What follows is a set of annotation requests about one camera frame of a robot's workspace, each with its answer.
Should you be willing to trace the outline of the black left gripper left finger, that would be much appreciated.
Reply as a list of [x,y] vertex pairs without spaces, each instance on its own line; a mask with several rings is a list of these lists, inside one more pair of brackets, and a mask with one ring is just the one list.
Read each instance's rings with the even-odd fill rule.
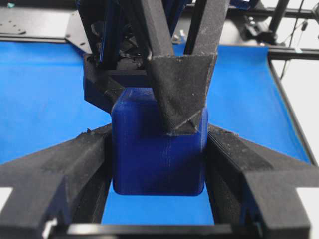
[[112,126],[0,167],[0,236],[43,239],[49,223],[100,223],[112,178]]

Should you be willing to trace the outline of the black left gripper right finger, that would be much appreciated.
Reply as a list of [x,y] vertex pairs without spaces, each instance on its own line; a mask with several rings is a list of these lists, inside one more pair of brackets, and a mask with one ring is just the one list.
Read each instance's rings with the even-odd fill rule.
[[206,187],[217,224],[256,224],[264,239],[319,236],[319,169],[210,125]]

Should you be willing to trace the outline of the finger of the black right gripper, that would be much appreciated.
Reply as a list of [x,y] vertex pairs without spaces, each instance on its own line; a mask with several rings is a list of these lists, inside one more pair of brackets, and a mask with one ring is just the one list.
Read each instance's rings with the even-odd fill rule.
[[160,0],[142,0],[141,14],[151,48],[147,73],[169,136],[197,133],[228,10],[226,0],[195,3],[182,56],[176,56]]

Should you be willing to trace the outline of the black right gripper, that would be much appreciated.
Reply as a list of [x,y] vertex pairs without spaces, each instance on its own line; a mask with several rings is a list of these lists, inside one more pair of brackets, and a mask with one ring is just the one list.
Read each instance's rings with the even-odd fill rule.
[[171,38],[186,0],[78,0],[92,54],[84,55],[84,99],[110,113],[128,87],[149,88],[146,71],[192,63]]

